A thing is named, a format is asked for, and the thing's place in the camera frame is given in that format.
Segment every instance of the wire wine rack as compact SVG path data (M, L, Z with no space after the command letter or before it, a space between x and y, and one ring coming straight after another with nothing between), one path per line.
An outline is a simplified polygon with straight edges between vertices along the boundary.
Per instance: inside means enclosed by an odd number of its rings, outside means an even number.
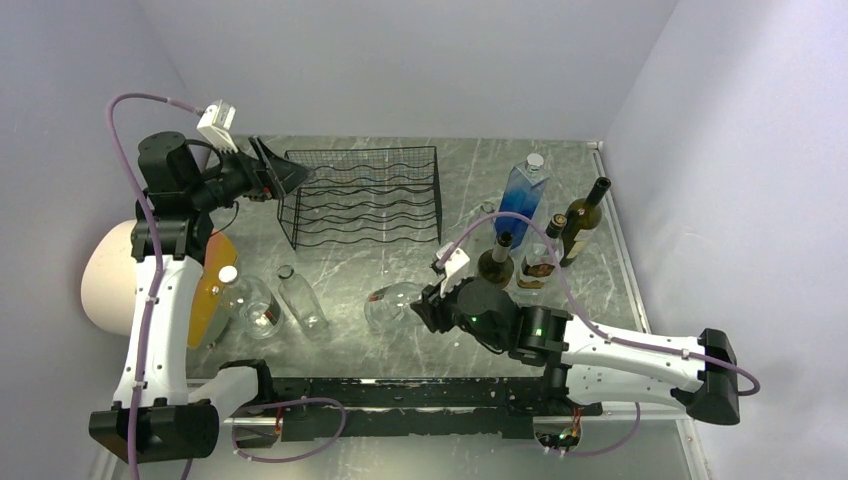
M436 147L288 150L284 158L312 172L277 208L292 248L363 241L441 244Z

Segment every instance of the gray marble surface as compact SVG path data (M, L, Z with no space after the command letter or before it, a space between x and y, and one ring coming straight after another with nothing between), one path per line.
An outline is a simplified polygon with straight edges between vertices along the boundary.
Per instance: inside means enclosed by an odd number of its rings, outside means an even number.
M544 214L564 211L585 196L598 170L585 143L561 141L276 137L268 146L282 156L295 149L351 149L434 145L438 151L443 202L443 241L454 239L483 201L497 205L510 168L529 153L545 157L551 179L545 190ZM421 325L391 333L369 331L363 305L371 292L400 281L434 283L429 265L437 242L376 244L334 243L293 250L275 218L275 203L241 202L237 220L227 235L239 251L242 271L259 276L272 290L278 266L291 264L312 285L332 323L332 340L316 344L289 320L273 337L254 340L239 325L230 324L211 349L189 351L187 372L192 378L211 378L220 364L241 358L264 358L274 376L306 377L459 377L536 376L541 369L522 366L506 355L496 356L454 329L431 334ZM222 226L232 212L219 210L213 220ZM622 273L622 254L611 222L602 222L592 243L567 270L577 301L600 323L639 329L628 279ZM521 295L513 283L507 288L521 303L569 310L564 294L550 282L538 295Z

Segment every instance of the white bottle cap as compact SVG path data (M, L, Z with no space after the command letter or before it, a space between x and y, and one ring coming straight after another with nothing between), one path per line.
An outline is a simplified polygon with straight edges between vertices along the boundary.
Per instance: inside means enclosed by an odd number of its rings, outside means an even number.
M224 285L231 285L238 280L238 269L232 265L227 265L218 271L218 280Z
M527 155L527 165L530 165L533 168L542 168L542 165L545 164L545 159L538 153L531 153Z

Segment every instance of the white wall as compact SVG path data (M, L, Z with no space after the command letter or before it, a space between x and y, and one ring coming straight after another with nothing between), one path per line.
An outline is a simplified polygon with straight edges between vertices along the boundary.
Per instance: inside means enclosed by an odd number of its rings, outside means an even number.
M245 133L598 139L676 0L139 0Z
M760 395L717 479L848 471L848 5L675 9L603 153L651 324L731 337Z
M97 242L133 214L103 109L133 90L189 99L132 0L3 2L0 63L0 477L83 478L96 447L88 414L109 408L127 348L79 301ZM126 103L130 158L145 136L196 123Z

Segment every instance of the blue water bottle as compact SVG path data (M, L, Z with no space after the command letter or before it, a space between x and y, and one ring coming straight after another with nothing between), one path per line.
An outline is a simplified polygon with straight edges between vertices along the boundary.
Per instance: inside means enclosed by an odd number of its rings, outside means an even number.
M544 165L545 159L541 155L531 153L526 161L512 167L499 212L515 212L533 218L548 180L548 172L542 168ZM505 231L511 232L512 248L515 249L524 240L527 224L515 218L498 218L495 230L498 236Z

